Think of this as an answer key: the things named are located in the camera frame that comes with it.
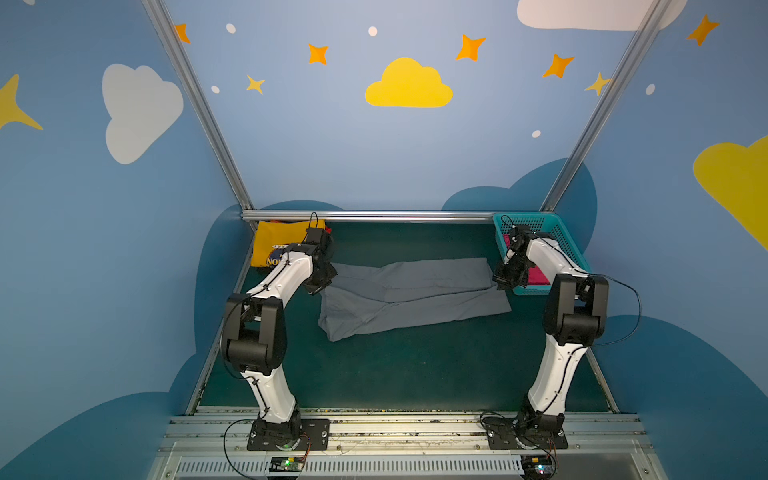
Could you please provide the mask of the grey t-shirt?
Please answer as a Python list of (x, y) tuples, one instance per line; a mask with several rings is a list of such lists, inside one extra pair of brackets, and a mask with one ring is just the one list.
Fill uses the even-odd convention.
[(484, 258), (334, 267), (337, 276), (321, 293), (318, 319), (331, 342), (511, 311)]

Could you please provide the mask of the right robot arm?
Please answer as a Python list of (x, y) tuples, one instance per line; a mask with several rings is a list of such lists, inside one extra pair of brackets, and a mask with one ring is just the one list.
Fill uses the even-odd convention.
[(562, 430), (576, 369), (605, 330), (609, 284), (575, 263), (548, 234), (519, 231), (509, 238), (493, 276), (499, 287), (523, 286), (534, 267), (549, 281), (542, 319), (545, 350), (515, 421), (516, 434), (531, 442), (535, 435), (556, 436)]

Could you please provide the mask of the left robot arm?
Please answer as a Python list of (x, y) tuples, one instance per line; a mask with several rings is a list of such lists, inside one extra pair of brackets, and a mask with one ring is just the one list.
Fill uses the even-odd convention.
[(256, 434), (283, 448), (301, 434), (299, 408), (282, 367), (288, 346), (285, 308), (299, 288), (314, 295), (335, 276), (326, 246), (290, 244), (257, 286), (231, 295), (225, 306), (219, 347), (223, 361), (258, 402)]

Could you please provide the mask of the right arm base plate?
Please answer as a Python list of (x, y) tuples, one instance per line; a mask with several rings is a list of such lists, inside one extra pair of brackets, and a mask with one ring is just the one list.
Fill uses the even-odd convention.
[(492, 450), (560, 450), (569, 447), (563, 429), (563, 415), (544, 415), (536, 420), (537, 422), (503, 416), (485, 416), (479, 423), (485, 430)]

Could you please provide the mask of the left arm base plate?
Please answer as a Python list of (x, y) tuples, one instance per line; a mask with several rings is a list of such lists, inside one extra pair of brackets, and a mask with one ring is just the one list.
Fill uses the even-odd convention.
[(300, 419), (284, 423), (256, 420), (251, 426), (248, 451), (325, 451), (330, 439), (329, 419)]

